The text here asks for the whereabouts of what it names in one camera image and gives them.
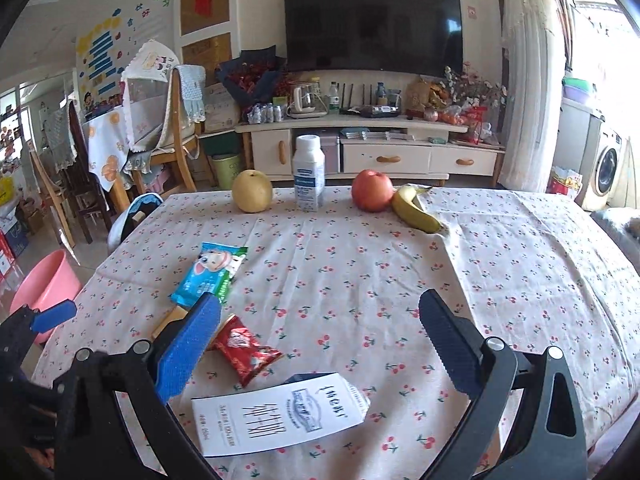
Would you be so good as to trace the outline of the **tan square packet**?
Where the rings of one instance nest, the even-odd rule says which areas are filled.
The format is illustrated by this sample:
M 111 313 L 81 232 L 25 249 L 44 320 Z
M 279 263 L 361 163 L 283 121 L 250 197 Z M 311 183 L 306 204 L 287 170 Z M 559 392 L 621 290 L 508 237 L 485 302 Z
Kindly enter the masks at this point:
M 183 320 L 186 315 L 188 314 L 188 311 L 180 306 L 175 306 L 169 313 L 168 315 L 166 315 L 161 321 L 160 324 L 158 324 L 154 330 L 152 331 L 152 339 L 155 340 L 158 336 L 160 336 L 160 333 L 165 329 L 165 327 L 172 323 L 172 322 L 176 322 L 176 321 L 181 321 Z

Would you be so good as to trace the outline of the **red festive snack packet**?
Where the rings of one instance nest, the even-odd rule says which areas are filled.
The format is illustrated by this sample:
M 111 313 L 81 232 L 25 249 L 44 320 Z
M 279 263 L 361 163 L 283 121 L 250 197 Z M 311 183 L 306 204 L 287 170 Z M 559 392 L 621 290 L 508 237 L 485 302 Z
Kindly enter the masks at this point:
M 236 314 L 220 323 L 208 348 L 224 356 L 238 374 L 242 388 L 283 356 L 281 351 L 262 344 Z

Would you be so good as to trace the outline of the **blue cow snack packet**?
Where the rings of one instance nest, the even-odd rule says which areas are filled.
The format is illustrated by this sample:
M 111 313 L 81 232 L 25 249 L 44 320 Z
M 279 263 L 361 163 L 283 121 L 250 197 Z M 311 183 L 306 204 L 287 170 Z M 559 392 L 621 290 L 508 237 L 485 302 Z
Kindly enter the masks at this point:
M 246 256 L 245 246 L 203 242 L 198 258 L 170 295 L 170 300 L 177 306 L 189 310 L 203 294 L 210 292 L 224 304 L 229 295 L 231 282 Z

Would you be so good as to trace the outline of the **white milk carton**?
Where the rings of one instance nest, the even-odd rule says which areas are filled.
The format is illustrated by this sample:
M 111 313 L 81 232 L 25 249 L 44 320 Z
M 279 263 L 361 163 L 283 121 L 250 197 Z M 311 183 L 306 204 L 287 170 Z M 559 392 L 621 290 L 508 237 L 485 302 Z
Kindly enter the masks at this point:
M 192 401 L 206 457 L 318 440 L 362 424 L 369 408 L 369 398 L 337 373 L 296 374 L 278 386 Z

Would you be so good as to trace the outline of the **pink plastic basin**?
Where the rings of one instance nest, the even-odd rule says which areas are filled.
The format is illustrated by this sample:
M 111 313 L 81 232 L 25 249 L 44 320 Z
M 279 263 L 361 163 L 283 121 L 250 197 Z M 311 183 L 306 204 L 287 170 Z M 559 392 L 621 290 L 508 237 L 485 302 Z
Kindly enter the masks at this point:
M 64 249 L 41 259 L 18 286 L 10 305 L 10 316 L 1 326 L 1 337 L 9 347 L 27 348 L 32 342 L 44 344 L 53 330 L 35 334 L 30 324 L 42 312 L 66 299 L 74 300 L 81 290 L 76 273 Z

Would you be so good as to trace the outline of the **red gift bags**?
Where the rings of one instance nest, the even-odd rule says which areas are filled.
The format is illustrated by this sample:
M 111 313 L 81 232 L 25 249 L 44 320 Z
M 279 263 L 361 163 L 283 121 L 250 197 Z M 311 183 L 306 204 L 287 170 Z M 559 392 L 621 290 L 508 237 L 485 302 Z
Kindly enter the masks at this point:
M 8 273 L 12 270 L 14 263 L 14 257 L 11 248 L 6 244 L 6 241 L 2 238 L 0 240 L 0 276 L 2 280 L 6 278 Z

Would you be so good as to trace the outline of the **light wooden chair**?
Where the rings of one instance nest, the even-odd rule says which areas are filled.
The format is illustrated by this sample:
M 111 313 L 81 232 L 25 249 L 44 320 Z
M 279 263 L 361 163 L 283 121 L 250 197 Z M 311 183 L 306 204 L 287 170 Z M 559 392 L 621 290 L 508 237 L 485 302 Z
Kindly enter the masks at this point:
M 64 190 L 53 183 L 46 168 L 44 168 L 42 161 L 36 151 L 35 144 L 32 141 L 27 142 L 30 160 L 32 166 L 35 168 L 38 182 L 43 185 L 44 199 L 43 201 L 48 205 L 50 211 L 52 211 L 52 218 L 55 224 L 56 236 L 60 239 L 62 245 L 68 250 L 75 247 L 75 239 L 73 237 L 70 224 L 68 223 L 65 210 L 63 207 L 63 200 L 65 198 Z

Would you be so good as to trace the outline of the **dark wooden chair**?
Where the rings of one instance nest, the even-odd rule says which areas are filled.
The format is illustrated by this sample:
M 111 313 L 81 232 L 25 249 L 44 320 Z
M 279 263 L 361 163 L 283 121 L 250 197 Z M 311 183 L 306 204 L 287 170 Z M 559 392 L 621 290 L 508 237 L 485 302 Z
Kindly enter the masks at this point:
M 97 214 L 102 219 L 107 231 L 112 227 L 112 218 L 107 210 L 108 203 L 99 180 L 89 171 L 84 130 L 82 130 L 73 100 L 66 102 L 63 116 L 68 127 L 70 151 L 73 159 L 73 163 L 63 170 L 68 200 L 86 242 L 91 244 L 93 238 L 89 231 L 87 218 L 92 214 Z

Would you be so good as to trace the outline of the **cherry print tablecloth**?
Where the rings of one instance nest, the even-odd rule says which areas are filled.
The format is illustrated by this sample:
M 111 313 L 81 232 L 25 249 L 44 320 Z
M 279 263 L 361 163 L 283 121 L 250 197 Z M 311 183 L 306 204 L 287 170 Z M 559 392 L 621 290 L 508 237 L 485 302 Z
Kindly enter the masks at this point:
M 560 347 L 586 440 L 599 440 L 639 393 L 632 264 L 561 195 L 434 188 L 424 202 L 442 232 L 360 211 L 348 188 L 327 188 L 316 212 L 290 190 L 262 214 L 224 192 L 171 196 L 98 266 L 32 378 L 50 385 L 79 349 L 119 353 L 151 336 L 202 245 L 216 243 L 247 250 L 224 313 L 281 353 L 252 387 L 333 372 L 371 402 L 362 425 L 332 437 L 215 460 L 224 478 L 418 478 L 468 404 L 422 330 L 427 289 L 516 350 Z

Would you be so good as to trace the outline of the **yellow banana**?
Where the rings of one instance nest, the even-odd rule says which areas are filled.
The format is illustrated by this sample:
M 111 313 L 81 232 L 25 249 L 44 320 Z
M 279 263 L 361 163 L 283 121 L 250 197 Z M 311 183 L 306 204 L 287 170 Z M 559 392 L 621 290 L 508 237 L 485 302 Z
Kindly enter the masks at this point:
M 393 211 L 413 229 L 418 229 L 427 234 L 440 232 L 442 230 L 440 222 L 414 202 L 418 195 L 419 190 L 414 186 L 401 186 L 396 190 L 390 202 Z

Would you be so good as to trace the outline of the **red apple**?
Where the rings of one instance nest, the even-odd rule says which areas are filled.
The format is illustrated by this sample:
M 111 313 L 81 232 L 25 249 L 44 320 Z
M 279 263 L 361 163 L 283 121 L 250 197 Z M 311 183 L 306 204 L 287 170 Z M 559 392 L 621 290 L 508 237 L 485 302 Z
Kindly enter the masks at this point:
M 366 169 L 352 181 L 352 201 L 367 212 L 381 212 L 390 206 L 395 190 L 389 177 L 382 172 Z

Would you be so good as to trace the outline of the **yellow pear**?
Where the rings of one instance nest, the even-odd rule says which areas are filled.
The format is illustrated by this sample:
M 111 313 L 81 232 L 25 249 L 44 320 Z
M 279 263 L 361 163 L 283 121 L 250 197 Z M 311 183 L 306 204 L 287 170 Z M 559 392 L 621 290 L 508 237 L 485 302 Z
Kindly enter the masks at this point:
M 258 170 L 244 170 L 232 182 L 232 200 L 240 211 L 257 214 L 267 210 L 273 189 L 269 178 Z

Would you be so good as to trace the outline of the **orange print dining tablecloth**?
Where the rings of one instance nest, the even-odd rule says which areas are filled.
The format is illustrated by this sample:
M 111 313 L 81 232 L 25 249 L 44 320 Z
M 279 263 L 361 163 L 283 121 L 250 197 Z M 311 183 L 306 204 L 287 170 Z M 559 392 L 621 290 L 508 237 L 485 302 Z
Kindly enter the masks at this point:
M 84 125 L 87 138 L 89 170 L 101 188 L 110 192 L 128 157 L 124 110 L 116 106 Z

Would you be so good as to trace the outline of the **green waste bin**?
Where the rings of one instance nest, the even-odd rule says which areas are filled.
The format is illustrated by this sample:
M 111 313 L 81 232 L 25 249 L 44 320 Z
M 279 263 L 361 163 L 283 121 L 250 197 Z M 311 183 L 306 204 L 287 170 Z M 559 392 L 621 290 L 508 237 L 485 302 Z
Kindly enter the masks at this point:
M 234 179 L 243 171 L 243 161 L 240 154 L 224 154 L 212 157 L 214 174 L 221 190 L 232 188 Z

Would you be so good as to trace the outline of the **cream tv cabinet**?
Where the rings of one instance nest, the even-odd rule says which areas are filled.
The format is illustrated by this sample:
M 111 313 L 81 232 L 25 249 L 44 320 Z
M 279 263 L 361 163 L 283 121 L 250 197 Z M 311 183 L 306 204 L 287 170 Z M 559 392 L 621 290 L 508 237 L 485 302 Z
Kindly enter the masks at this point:
M 454 143 L 465 133 L 462 126 L 426 122 L 405 117 L 373 119 L 332 115 L 290 119 L 271 124 L 241 124 L 247 167 L 273 181 L 293 179 L 296 139 L 302 134 L 336 136 L 335 171 L 330 179 L 356 177 L 373 169 L 392 179 L 435 181 L 443 186 L 450 178 L 483 177 L 496 184 L 504 159 L 503 148 L 490 144 Z

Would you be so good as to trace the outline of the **white washing machine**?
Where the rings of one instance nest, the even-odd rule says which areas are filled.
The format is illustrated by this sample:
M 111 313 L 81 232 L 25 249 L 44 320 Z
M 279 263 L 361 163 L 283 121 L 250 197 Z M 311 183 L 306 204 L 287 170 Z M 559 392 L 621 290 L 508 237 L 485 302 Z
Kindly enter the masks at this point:
M 583 210 L 600 210 L 608 204 L 622 161 L 623 138 L 603 122 L 590 128 L 579 170 L 582 189 L 576 200 Z

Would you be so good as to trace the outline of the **wooden dining chair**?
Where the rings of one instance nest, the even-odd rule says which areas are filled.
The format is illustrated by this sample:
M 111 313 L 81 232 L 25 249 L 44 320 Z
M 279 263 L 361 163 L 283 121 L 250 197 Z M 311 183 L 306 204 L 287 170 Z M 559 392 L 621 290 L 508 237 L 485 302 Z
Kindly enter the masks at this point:
M 146 192 L 143 176 L 155 166 L 171 165 L 177 183 L 166 193 L 194 192 L 186 160 L 198 151 L 198 125 L 204 122 L 206 70 L 180 64 L 165 70 L 135 70 L 126 80 L 125 115 L 129 156 L 125 172 L 136 192 Z

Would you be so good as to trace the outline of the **white milk bottle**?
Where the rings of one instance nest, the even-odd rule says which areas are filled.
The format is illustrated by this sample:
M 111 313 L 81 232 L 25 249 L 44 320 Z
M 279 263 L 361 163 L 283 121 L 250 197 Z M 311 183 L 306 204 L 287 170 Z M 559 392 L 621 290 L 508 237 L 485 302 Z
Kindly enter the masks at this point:
M 326 185 L 326 156 L 315 134 L 303 134 L 295 141 L 292 160 L 296 206 L 303 211 L 318 211 Z

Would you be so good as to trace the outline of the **pink storage box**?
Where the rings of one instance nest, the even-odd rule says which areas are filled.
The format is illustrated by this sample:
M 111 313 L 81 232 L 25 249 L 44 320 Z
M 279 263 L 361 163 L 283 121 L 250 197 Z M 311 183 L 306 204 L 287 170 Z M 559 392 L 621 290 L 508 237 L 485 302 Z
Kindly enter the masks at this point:
M 326 174 L 339 174 L 341 172 L 341 142 L 340 135 L 333 132 L 319 134 L 320 145 L 326 158 Z

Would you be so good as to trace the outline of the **electric kettle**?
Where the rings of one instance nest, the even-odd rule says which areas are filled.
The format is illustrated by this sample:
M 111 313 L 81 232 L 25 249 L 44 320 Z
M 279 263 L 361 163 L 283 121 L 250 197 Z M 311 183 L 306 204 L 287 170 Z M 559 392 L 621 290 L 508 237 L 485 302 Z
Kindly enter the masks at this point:
M 296 84 L 292 90 L 291 103 L 286 111 L 293 119 L 320 118 L 328 114 L 328 107 L 324 104 L 316 82 Z

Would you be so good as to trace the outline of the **dark wrapped flower bouquet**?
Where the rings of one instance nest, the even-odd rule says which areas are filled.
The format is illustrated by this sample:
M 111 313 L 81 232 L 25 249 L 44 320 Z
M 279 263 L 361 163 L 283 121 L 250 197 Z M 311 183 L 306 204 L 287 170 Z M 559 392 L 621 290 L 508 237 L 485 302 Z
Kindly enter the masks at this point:
M 277 55 L 275 46 L 242 50 L 237 58 L 220 63 L 215 76 L 244 110 L 271 101 L 285 66 L 286 59 Z

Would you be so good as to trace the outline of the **lace covered air conditioner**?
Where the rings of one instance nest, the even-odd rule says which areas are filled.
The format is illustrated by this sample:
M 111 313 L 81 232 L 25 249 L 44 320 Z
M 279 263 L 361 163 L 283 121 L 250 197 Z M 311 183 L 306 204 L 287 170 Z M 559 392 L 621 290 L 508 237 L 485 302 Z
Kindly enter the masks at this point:
M 558 138 L 565 67 L 556 1 L 504 0 L 502 41 L 509 85 L 499 183 L 513 191 L 542 193 Z

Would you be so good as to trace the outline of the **black flat television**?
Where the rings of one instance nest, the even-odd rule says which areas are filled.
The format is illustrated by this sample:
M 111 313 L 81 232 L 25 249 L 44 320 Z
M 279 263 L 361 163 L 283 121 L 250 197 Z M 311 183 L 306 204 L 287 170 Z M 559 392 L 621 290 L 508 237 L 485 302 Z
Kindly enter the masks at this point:
M 284 0 L 284 7 L 290 70 L 462 71 L 460 0 Z

